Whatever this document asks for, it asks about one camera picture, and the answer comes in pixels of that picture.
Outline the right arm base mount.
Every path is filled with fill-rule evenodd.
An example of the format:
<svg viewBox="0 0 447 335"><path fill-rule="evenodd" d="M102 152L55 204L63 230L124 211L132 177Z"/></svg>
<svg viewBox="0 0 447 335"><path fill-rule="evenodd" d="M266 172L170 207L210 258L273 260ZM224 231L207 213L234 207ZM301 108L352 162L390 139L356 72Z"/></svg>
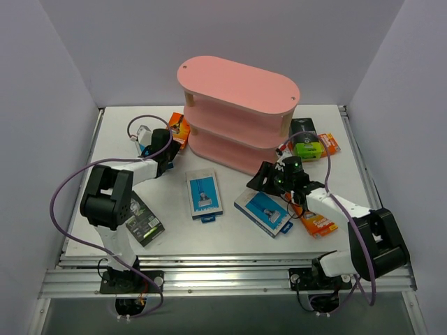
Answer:
<svg viewBox="0 0 447 335"><path fill-rule="evenodd" d="M301 309L307 313L329 317L341 305L339 294L342 290L353 291L349 276L338 276L320 280L310 267L289 268L290 289L296 293Z"/></svg>

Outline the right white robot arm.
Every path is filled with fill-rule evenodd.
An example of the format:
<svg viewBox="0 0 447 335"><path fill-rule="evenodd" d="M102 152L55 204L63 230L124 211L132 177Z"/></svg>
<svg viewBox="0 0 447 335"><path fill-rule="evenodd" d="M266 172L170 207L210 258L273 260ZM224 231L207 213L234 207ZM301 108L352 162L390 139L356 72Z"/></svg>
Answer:
<svg viewBox="0 0 447 335"><path fill-rule="evenodd" d="M318 288L328 287L342 275L358 275L372 282L410 261L390 210L370 209L335 195L325 184L311 180L297 156L263 162L247 187L273 196L290 195L293 204L347 228L345 247L312 261L310 279Z"/></svg>

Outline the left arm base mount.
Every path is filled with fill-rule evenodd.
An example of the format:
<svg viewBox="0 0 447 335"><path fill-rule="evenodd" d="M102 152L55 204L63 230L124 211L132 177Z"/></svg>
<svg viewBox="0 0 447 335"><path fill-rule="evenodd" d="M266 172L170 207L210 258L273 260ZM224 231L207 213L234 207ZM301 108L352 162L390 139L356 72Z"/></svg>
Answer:
<svg viewBox="0 0 447 335"><path fill-rule="evenodd" d="M125 295L137 294L134 298L116 298L112 310L118 315L135 316L142 315L148 306L147 295L149 293L157 293L157 289L145 279L130 272L128 278L115 277L111 279L108 271L99 272L101 277L101 285L99 292L103 295Z"/></svg>

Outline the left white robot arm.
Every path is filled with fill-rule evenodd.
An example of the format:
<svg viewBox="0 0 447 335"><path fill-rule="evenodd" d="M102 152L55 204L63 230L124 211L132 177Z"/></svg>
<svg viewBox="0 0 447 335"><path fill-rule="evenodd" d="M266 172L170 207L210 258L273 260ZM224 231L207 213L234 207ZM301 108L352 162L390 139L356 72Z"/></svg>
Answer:
<svg viewBox="0 0 447 335"><path fill-rule="evenodd" d="M125 222L131 214L133 187L160 177L169 167L181 144L168 129L156 129L141 157L121 165L95 165L80 203L80 213L100 235L108 255L108 280L124 292L140 287L138 256L134 253Z"/></svg>

